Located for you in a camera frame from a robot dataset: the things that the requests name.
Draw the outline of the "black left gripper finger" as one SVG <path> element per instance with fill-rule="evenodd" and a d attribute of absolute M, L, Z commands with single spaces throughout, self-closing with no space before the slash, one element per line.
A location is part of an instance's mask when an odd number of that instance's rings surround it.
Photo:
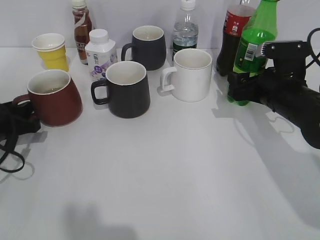
<path fill-rule="evenodd" d="M 33 104 L 30 100 L 23 100 L 22 102 L 11 102 L 12 113 L 14 118 L 36 118 Z"/>
<path fill-rule="evenodd" d="M 18 121 L 18 134 L 36 133 L 41 129 L 40 120 L 36 117 Z"/>

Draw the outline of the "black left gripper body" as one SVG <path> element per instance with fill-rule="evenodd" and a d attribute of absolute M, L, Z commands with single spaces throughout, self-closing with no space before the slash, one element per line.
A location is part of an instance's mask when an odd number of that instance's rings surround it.
<path fill-rule="evenodd" d="M 16 143 L 19 137 L 19 120 L 27 120 L 27 117 L 12 116 L 12 101 L 0 104 L 0 140 Z"/>

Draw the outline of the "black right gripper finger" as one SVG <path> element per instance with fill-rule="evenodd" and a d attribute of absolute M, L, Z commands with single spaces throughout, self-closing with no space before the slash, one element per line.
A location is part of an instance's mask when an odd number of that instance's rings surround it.
<path fill-rule="evenodd" d="M 259 81 L 262 74 L 250 76 L 249 72 L 231 72 L 227 76 L 228 92 L 227 95 L 237 102 L 250 101 L 261 103 L 261 90 Z"/>

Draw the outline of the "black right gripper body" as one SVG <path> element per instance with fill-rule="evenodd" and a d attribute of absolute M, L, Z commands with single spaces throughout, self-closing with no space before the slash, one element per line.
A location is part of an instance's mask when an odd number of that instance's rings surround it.
<path fill-rule="evenodd" d="M 254 101 L 277 113 L 308 113 L 309 88 L 305 76 L 305 70 L 281 72 L 269 67 L 254 81 Z"/>

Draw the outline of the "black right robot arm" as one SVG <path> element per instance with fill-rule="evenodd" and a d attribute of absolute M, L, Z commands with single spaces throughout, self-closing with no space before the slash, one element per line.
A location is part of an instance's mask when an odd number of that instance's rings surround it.
<path fill-rule="evenodd" d="M 269 67 L 252 77 L 231 72 L 227 81 L 233 99 L 267 106 L 300 128 L 311 147 L 320 148 L 320 93 L 308 88 L 303 77 Z"/>

